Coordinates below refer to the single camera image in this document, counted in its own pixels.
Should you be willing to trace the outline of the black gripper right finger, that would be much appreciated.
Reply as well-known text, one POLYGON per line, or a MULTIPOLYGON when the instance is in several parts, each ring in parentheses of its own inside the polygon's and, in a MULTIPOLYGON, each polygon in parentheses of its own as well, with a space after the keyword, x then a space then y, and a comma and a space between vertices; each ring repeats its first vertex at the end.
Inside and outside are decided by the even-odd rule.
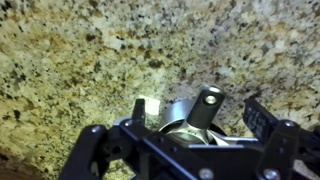
POLYGON ((243 121, 261 144, 268 141, 278 123, 278 119, 254 98, 245 101, 243 121))

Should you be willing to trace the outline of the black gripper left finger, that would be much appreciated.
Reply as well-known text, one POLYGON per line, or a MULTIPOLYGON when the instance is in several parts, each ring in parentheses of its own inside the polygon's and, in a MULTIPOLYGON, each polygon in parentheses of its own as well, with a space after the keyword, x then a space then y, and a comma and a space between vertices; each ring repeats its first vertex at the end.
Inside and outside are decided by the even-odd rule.
POLYGON ((144 99, 137 99, 135 101, 131 118, 142 125, 145 124, 145 100, 144 99))

